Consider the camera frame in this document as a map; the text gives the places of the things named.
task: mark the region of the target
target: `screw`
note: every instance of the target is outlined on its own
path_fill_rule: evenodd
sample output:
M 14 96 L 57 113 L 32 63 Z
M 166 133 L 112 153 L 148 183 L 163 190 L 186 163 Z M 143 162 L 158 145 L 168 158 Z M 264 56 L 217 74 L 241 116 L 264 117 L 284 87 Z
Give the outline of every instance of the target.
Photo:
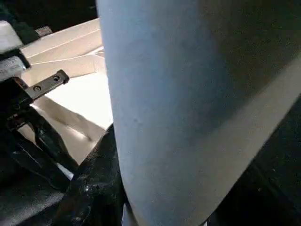
M 35 92 L 40 92 L 42 90 L 42 88 L 41 88 L 41 86 L 35 86 L 35 87 L 33 87 L 33 90 Z
M 61 78 L 60 78 L 60 76 L 56 75 L 56 76 L 53 77 L 53 80 L 54 80 L 55 82 L 58 82 L 58 81 L 61 80 Z

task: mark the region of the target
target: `gray surface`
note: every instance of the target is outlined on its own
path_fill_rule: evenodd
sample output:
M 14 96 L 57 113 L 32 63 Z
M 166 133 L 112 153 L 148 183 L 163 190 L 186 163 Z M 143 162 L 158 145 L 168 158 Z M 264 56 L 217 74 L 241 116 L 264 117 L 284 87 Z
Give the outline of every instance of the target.
M 300 94 L 300 5 L 98 5 L 134 215 L 140 226 L 200 225 Z

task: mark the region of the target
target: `black plastic part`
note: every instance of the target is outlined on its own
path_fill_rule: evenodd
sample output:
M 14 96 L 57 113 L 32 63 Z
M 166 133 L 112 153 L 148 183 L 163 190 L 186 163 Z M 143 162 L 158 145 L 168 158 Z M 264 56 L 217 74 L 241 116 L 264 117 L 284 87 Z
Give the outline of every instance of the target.
M 17 77 L 9 78 L 0 83 L 0 118 L 6 120 L 33 103 L 33 99 L 25 92 L 24 82 Z
M 113 126 L 79 166 L 54 226 L 121 226 L 125 203 Z

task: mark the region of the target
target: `white label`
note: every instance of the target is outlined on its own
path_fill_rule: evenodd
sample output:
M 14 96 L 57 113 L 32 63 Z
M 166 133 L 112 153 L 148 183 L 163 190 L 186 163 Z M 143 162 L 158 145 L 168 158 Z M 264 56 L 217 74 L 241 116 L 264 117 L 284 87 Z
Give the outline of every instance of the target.
M 26 67 L 17 56 L 2 60 L 0 61 L 0 81 L 14 77 L 23 70 L 26 70 Z
M 50 29 L 50 27 L 44 26 L 44 27 L 40 27 L 39 29 L 37 29 L 36 33 L 38 33 L 38 35 L 40 37 L 43 37 L 45 35 L 51 34 L 52 30 Z

